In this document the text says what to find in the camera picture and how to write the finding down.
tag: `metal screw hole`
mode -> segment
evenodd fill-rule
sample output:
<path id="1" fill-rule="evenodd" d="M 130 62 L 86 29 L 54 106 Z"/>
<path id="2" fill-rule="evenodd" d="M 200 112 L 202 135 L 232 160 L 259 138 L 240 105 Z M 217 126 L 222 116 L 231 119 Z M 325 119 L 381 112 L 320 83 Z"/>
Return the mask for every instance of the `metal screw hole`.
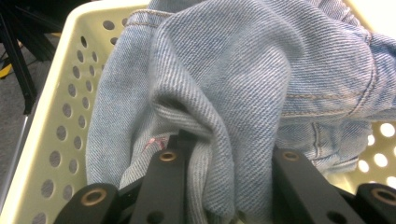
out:
<path id="1" fill-rule="evenodd" d="M 84 194 L 81 198 L 81 203 L 85 206 L 93 206 L 101 202 L 107 195 L 104 189 L 92 189 Z"/>
<path id="2" fill-rule="evenodd" d="M 158 224 L 163 221 L 163 213 L 162 212 L 151 212 L 148 214 L 148 219 L 147 219 L 149 224 Z"/>
<path id="3" fill-rule="evenodd" d="M 337 212 L 333 212 L 333 211 L 328 212 L 327 218 L 336 224 L 346 224 L 347 223 L 347 219 L 343 215 L 341 215 Z"/>
<path id="4" fill-rule="evenodd" d="M 297 161 L 297 160 L 300 159 L 300 157 L 296 153 L 290 152 L 290 151 L 284 152 L 283 153 L 283 158 L 288 160 L 288 161 Z"/>
<path id="5" fill-rule="evenodd" d="M 382 203 L 387 203 L 389 205 L 396 206 L 396 194 L 387 189 L 372 189 L 372 194 Z"/>
<path id="6" fill-rule="evenodd" d="M 164 152 L 160 156 L 160 160 L 162 161 L 173 161 L 176 158 L 176 154 L 174 152 Z"/>

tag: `laundry basket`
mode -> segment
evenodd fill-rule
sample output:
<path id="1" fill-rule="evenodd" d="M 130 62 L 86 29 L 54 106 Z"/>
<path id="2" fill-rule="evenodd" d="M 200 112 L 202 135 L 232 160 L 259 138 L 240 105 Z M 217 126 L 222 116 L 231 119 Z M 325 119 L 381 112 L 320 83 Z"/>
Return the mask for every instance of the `laundry basket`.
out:
<path id="1" fill-rule="evenodd" d="M 85 146 L 99 78 L 127 17 L 147 3 L 93 2 L 70 14 L 0 223 L 52 223 L 72 195 L 86 185 Z M 369 181 L 395 187 L 394 127 L 375 124 L 360 169 L 329 179 L 350 191 Z"/>

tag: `light blue denim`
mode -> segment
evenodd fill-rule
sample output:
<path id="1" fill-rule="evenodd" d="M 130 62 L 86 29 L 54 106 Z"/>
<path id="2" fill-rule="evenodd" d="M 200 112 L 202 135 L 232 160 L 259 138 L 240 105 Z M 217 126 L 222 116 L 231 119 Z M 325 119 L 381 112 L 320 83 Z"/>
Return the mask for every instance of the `light blue denim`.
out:
<path id="1" fill-rule="evenodd" d="M 106 63 L 88 181 L 127 186 L 184 129 L 189 223 L 270 223 L 274 145 L 353 169 L 371 121 L 396 118 L 395 55 L 339 0 L 153 0 Z"/>

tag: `black floor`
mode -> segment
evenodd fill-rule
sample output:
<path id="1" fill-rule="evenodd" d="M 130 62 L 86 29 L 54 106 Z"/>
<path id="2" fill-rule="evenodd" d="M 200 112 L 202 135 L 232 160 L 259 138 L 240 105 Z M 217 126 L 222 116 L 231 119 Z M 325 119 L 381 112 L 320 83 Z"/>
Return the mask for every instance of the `black floor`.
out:
<path id="1" fill-rule="evenodd" d="M 54 45 L 57 45 L 58 37 L 48 35 L 48 38 Z M 0 43 L 0 55 L 4 51 L 4 47 Z M 50 70 L 50 62 L 37 61 L 27 48 L 22 47 L 21 51 L 39 94 Z M 24 100 L 21 88 L 11 70 L 8 76 L 0 79 L 0 192 L 4 190 L 5 177 L 19 142 L 23 123 L 26 120 L 23 109 Z"/>

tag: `stitching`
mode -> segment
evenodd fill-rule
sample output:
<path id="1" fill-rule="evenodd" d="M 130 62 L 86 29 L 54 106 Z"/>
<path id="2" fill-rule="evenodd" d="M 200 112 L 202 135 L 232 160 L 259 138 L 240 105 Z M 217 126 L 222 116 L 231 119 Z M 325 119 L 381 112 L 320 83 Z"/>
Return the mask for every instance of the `stitching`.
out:
<path id="1" fill-rule="evenodd" d="M 367 41 L 368 41 L 369 47 L 370 47 L 371 42 L 372 42 L 372 39 L 373 39 L 372 34 L 369 33 L 369 34 L 367 35 L 367 38 L 368 38 Z M 367 87 L 366 91 L 364 92 L 363 96 L 361 97 L 361 99 L 360 99 L 360 101 L 358 102 L 358 104 L 356 105 L 356 107 L 353 108 L 353 109 L 347 114 L 348 116 L 353 115 L 354 113 L 356 113 L 359 109 L 361 109 L 361 108 L 366 104 L 366 102 L 367 102 L 367 100 L 368 100 L 368 98 L 369 98 L 369 96 L 370 96 L 372 90 L 375 88 L 375 85 L 376 85 L 376 82 L 377 82 L 377 72 L 376 72 L 375 59 L 374 59 L 374 57 L 373 57 L 373 54 L 372 54 L 372 58 L 371 58 L 371 59 L 372 59 L 372 60 L 371 60 L 371 64 L 373 65 L 373 68 L 372 68 L 372 75 L 371 75 L 371 79 L 370 79 L 370 82 L 369 82 L 369 86 Z"/>
<path id="2" fill-rule="evenodd" d="M 291 116 L 291 115 L 323 115 L 326 113 L 341 113 L 347 112 L 347 110 L 339 109 L 339 110 L 328 110 L 328 111 L 312 111 L 312 112 L 286 112 L 282 113 L 282 116 Z"/>
<path id="3" fill-rule="evenodd" d="M 147 22 L 130 22 L 130 23 L 126 24 L 125 27 L 133 26 L 133 25 L 145 25 L 145 26 L 154 27 L 154 28 L 158 27 L 158 25 L 154 25 L 154 24 L 147 23 Z"/>
<path id="4" fill-rule="evenodd" d="M 347 95 L 302 95 L 302 94 L 287 94 L 288 98 L 305 98 L 305 99 L 345 99 L 349 97 L 355 97 L 362 95 L 363 91 L 352 92 Z"/>
<path id="5" fill-rule="evenodd" d="M 347 161 L 337 162 L 337 163 L 334 164 L 334 166 L 343 165 L 343 164 L 345 164 L 345 163 L 350 163 L 350 162 L 355 162 L 355 161 L 357 161 L 358 159 L 359 159 L 359 157 L 354 157 L 354 158 L 352 158 L 352 159 L 350 159 L 350 160 L 347 160 Z"/>
<path id="6" fill-rule="evenodd" d="M 150 14 L 150 15 L 155 15 L 155 16 L 164 17 L 164 18 L 168 18 L 168 17 L 172 16 L 172 13 L 160 12 L 160 11 L 149 10 L 149 9 L 139 9 L 137 11 L 132 12 L 130 17 L 133 16 L 134 14 L 138 14 L 138 13 Z"/>
<path id="7" fill-rule="evenodd" d="M 318 129 L 318 124 L 316 122 L 312 123 L 312 128 L 314 129 L 314 133 L 315 133 L 314 147 L 316 149 L 315 158 L 313 159 L 314 161 L 318 157 L 320 151 L 320 131 Z"/>

